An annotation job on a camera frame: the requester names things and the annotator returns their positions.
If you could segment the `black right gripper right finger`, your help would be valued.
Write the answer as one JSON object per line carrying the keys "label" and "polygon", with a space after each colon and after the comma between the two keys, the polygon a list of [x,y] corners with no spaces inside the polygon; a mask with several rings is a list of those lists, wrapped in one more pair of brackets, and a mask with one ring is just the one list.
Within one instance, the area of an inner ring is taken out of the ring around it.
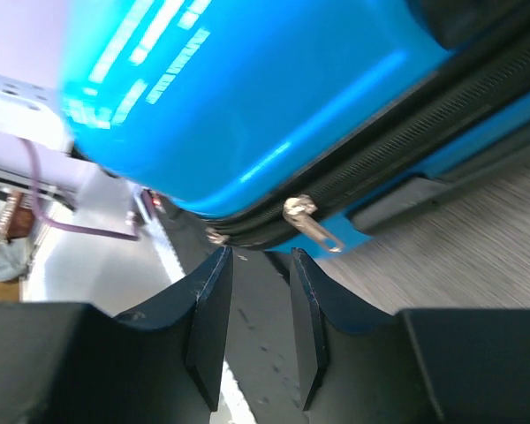
{"label": "black right gripper right finger", "polygon": [[292,253],[303,410],[313,423],[530,423],[530,308],[388,314]]}

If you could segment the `blue suitcase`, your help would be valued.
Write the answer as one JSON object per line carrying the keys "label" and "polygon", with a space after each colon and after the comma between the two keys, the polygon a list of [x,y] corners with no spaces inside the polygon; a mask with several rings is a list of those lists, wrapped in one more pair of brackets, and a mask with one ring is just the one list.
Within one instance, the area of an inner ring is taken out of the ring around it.
{"label": "blue suitcase", "polygon": [[74,1],[61,102],[213,244],[329,257],[530,160],[530,1]]}

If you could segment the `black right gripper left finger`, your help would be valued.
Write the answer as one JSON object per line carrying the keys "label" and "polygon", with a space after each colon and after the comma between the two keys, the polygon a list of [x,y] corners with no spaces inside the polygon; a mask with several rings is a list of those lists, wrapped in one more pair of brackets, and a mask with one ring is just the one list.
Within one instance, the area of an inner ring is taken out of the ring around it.
{"label": "black right gripper left finger", "polygon": [[0,302],[0,423],[207,423],[219,405],[232,251],[116,316]]}

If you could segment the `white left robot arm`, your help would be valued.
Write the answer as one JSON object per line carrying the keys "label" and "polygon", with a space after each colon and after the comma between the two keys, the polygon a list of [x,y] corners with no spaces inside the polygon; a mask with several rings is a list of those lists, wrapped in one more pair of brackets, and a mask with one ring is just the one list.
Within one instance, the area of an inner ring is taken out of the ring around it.
{"label": "white left robot arm", "polygon": [[60,94],[0,75],[0,133],[68,153],[73,137],[61,111]]}

